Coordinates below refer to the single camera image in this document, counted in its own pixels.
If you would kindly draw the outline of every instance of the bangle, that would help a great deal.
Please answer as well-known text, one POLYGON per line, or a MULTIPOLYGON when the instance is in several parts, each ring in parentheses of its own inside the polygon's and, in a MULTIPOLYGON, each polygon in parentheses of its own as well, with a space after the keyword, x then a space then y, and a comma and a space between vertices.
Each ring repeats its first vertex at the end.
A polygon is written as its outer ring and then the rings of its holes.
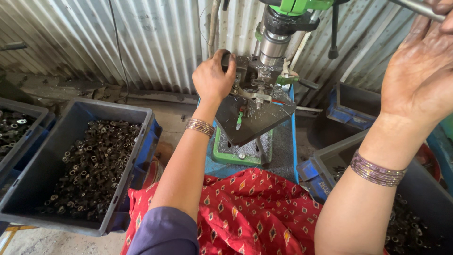
POLYGON ((187 122, 186 129, 188 128, 207 134, 209 138, 211 138, 214 133, 214 127, 211 124, 194 118, 189 119, 187 122))
POLYGON ((401 171, 393 171, 377 166, 362 158, 359 150, 356 150, 354 157, 352 157, 351 168, 365 180, 388 187, 397 186, 407 171, 407 168, 401 171))

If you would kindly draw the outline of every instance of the black metal plate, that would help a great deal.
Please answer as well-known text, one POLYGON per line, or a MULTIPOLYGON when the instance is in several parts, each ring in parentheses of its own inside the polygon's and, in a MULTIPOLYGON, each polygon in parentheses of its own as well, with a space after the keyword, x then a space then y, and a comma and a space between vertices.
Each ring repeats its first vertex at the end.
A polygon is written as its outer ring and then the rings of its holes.
POLYGON ((234 96, 223 99, 215 120, 232 145, 244 146, 291 117, 296 104, 289 96, 278 86, 272 89, 271 96, 273 100, 284 104, 265 103, 261 110, 257 110, 255 102, 251 100, 234 96), (236 129, 239 110, 245 103, 248 104, 250 115, 248 118, 242 117, 241 126, 236 129))

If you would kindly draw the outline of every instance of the purple bangle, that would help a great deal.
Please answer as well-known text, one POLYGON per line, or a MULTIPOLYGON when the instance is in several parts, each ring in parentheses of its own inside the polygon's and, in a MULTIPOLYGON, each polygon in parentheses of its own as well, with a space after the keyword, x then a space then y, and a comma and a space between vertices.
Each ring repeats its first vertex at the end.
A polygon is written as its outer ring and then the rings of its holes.
POLYGON ((362 158, 359 150, 356 150, 354 157, 352 157, 351 168, 365 180, 388 187, 397 186, 407 171, 407 168, 401 171, 393 171, 377 166, 362 158))

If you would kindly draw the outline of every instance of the purple sleeve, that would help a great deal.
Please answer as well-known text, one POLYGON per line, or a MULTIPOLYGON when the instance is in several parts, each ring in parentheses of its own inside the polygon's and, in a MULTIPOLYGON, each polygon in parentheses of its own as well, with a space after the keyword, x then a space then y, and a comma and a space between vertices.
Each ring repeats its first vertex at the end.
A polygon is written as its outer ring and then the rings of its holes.
POLYGON ((128 255, 197 255, 197 223, 173 207, 157 207, 143 217, 128 255))

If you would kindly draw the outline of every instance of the palm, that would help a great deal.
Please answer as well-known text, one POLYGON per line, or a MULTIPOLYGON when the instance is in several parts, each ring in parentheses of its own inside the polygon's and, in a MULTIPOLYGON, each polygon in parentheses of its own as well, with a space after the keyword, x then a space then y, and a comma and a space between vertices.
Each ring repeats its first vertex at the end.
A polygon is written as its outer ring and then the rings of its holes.
POLYGON ((438 121, 453 109, 453 36, 440 34, 437 26, 426 34, 428 29, 428 20, 414 22, 390 60, 382 85, 383 112, 438 121))

